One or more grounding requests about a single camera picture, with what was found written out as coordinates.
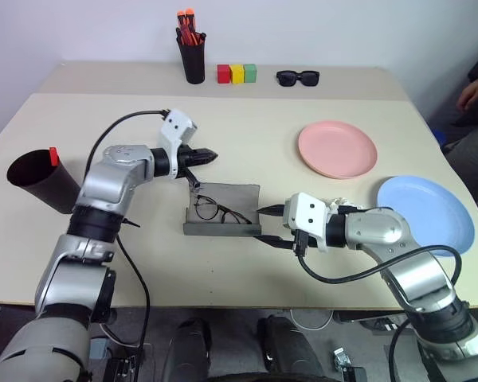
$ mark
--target green block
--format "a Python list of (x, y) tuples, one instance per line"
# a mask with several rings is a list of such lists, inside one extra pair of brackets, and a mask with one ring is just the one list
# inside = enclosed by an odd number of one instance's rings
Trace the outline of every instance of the green block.
[(245, 82), (257, 82), (257, 66), (255, 64), (244, 64)]

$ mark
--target black paper cup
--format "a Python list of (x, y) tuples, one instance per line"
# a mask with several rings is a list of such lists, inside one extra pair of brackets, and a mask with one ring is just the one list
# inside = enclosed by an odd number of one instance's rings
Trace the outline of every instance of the black paper cup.
[(206, 79), (206, 67), (204, 64), (204, 46), (206, 42), (203, 41), (200, 45), (183, 45), (177, 41), (177, 44), (181, 51), (186, 80), (190, 84), (201, 84)]
[(49, 150), (30, 151), (16, 159), (7, 170), (7, 180), (66, 214), (72, 212), (80, 192), (60, 160), (52, 166)]

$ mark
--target eyeglasses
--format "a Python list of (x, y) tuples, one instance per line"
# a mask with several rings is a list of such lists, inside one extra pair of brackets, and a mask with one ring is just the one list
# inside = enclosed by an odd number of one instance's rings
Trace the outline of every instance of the eyeglasses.
[(297, 80), (304, 86), (316, 86), (319, 83), (319, 72), (305, 70), (298, 73), (293, 70), (281, 70), (276, 74), (276, 78), (281, 86), (294, 86)]
[(194, 205), (195, 211), (203, 220), (212, 220), (221, 211), (221, 222), (225, 223), (227, 215), (232, 216), (238, 224), (251, 224), (252, 222), (244, 215), (232, 209), (226, 208), (224, 205), (219, 205), (214, 199), (204, 195), (197, 195), (197, 202)]

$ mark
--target yellow block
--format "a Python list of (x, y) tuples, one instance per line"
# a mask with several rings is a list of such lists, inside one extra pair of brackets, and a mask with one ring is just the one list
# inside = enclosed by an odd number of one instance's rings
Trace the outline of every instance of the yellow block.
[(232, 84), (243, 84), (245, 82), (245, 68), (242, 65), (230, 65), (232, 73)]

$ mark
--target white table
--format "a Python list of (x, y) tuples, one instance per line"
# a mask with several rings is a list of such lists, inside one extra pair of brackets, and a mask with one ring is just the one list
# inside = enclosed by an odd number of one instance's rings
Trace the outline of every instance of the white table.
[[(99, 67), (106, 69), (103, 72), (108, 77), (101, 74), (99, 82), (91, 76), (94, 83), (88, 82), (87, 74), (100, 72)], [(114, 88), (106, 82), (106, 78), (120, 78), (120, 73), (126, 76), (130, 72), (127, 68), (138, 67), (155, 69), (153, 76), (159, 81), (151, 82), (161, 85), (153, 88), (154, 95), (142, 88), (145, 73), (136, 80), (131, 77), (129, 88), (122, 84), (126, 91), (120, 90), (121, 84)], [(9, 164), (27, 151), (56, 146), (62, 162), (81, 182), (90, 147), (111, 122), (132, 111), (176, 107), (199, 127), (191, 145), (219, 153), (213, 163), (194, 168), (198, 179), (261, 185), (262, 206), (281, 203), (299, 191), (323, 199), (346, 197), (373, 206), (378, 187), (388, 177), (401, 174), (442, 184), (464, 203), (475, 224), (475, 243), (463, 256), (457, 292), (478, 306), (478, 210), (421, 116), (389, 73), (379, 69), (318, 69), (320, 92), (298, 87), (291, 93), (290, 89), (272, 86), (271, 76), (261, 75), (277, 68), (259, 68), (259, 84), (222, 88), (209, 77), (202, 86), (186, 84), (180, 69), (170, 65), (75, 63), (59, 68), (0, 134), (0, 303), (33, 303), (37, 282), (69, 222), (68, 216), (8, 184), (5, 175)], [(375, 97), (366, 99), (369, 92), (363, 86), (336, 89), (342, 99), (332, 99), (333, 89), (323, 80), (328, 70), (344, 78), (364, 76), (359, 81), (363, 85), (377, 76), (377, 90), (371, 93)], [(342, 83), (330, 81), (333, 86)], [(170, 90), (167, 84), (172, 82)], [(104, 89), (109, 94), (101, 94)], [(312, 96), (304, 97), (307, 90), (313, 92)], [(278, 92), (284, 92), (284, 97), (276, 98)], [(339, 119), (365, 131), (378, 148), (374, 169), (357, 179), (340, 181), (306, 167), (298, 156), (296, 137), (306, 124), (323, 119)], [(158, 116), (129, 120), (101, 148), (118, 143), (155, 146), (161, 124)], [(306, 275), (290, 251), (249, 238), (184, 236), (182, 223), (188, 203), (185, 180), (156, 179), (137, 189), (127, 215), (142, 227), (124, 227), (121, 231), (147, 281), (154, 306), (398, 308), (378, 275), (355, 283), (325, 285)], [(289, 237), (279, 218), (263, 216), (261, 223), (264, 233)], [(453, 260), (440, 261), (450, 274)], [(329, 277), (374, 265), (363, 252), (343, 249), (332, 249), (327, 254), (312, 250), (308, 263)], [(123, 256), (116, 256), (111, 267), (117, 271), (113, 304), (141, 306), (143, 293)]]

